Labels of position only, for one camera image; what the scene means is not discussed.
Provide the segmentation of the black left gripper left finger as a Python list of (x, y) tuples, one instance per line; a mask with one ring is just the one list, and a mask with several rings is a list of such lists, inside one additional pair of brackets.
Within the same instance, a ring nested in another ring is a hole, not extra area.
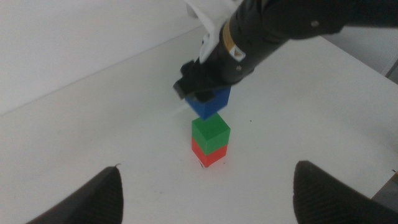
[(121, 174), (116, 166), (111, 166), (29, 223), (121, 224), (123, 208)]

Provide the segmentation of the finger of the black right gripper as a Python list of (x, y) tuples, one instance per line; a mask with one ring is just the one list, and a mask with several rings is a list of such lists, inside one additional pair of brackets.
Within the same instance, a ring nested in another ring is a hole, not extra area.
[(181, 78), (175, 82), (173, 88), (181, 100), (194, 97), (195, 84), (190, 80)]
[(198, 102), (206, 103), (211, 101), (215, 97), (215, 94), (213, 91), (200, 91), (196, 92), (194, 96)]

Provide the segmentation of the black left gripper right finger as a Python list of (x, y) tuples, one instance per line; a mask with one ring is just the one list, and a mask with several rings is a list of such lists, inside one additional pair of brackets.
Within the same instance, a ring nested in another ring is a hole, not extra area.
[(310, 161), (295, 166), (298, 223), (397, 223), (397, 212), (365, 197)]

